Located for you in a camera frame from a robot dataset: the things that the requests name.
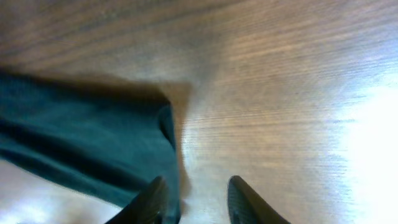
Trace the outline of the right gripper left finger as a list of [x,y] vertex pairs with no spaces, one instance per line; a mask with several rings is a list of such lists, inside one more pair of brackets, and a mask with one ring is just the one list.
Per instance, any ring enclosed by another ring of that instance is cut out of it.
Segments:
[[105,224],[162,224],[167,201],[168,187],[164,178],[158,176]]

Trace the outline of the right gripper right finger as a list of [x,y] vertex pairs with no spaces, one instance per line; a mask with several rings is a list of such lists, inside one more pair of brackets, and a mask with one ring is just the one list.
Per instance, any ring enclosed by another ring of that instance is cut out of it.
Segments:
[[228,213],[231,224],[289,224],[242,177],[228,182]]

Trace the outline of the dark green t-shirt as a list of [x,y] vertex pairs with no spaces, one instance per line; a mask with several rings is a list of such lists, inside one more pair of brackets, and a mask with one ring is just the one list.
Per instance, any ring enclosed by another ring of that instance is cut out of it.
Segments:
[[84,95],[1,73],[1,158],[41,178],[124,207],[163,177],[162,218],[177,223],[176,150],[168,101]]

